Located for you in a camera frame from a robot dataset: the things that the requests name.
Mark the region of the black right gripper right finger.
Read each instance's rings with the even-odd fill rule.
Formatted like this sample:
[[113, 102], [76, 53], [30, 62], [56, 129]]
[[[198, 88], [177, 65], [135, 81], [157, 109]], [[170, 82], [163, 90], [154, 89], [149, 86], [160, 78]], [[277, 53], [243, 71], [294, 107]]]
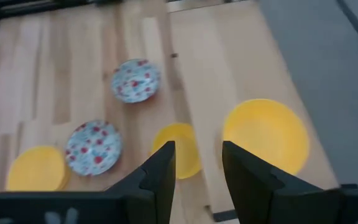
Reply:
[[358, 185], [323, 190], [223, 142], [224, 175], [240, 224], [358, 224]]

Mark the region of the red floral ceramic bowl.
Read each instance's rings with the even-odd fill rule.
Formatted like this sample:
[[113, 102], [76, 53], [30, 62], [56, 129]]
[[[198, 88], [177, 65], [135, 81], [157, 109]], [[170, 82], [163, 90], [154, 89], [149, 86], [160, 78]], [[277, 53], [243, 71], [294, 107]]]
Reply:
[[88, 121], [77, 127], [65, 146], [65, 160], [81, 176], [96, 176], [110, 169], [120, 158], [121, 134], [109, 122]]
[[114, 96], [124, 103], [139, 103], [156, 94], [160, 86], [161, 71], [144, 58], [125, 61], [111, 78]]

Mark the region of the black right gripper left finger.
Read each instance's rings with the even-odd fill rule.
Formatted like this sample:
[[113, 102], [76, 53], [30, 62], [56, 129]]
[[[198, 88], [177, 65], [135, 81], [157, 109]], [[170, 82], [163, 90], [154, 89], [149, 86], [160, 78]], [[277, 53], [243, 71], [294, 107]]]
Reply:
[[99, 192], [2, 192], [0, 224], [169, 224], [175, 143]]

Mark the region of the yellow plastic mini bowl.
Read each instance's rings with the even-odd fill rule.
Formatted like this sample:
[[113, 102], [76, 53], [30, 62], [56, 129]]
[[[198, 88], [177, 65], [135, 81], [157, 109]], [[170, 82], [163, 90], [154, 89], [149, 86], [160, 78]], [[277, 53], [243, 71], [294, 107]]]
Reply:
[[175, 142], [177, 179], [187, 179], [201, 170], [195, 132], [190, 124], [172, 123], [162, 128], [154, 137], [150, 155], [157, 152], [167, 141]]
[[8, 191], [59, 191], [70, 179], [62, 151], [53, 146], [35, 146], [21, 153], [10, 166]]
[[224, 141], [296, 175], [310, 153], [310, 138], [302, 120], [281, 102], [256, 98], [238, 104], [223, 124]]

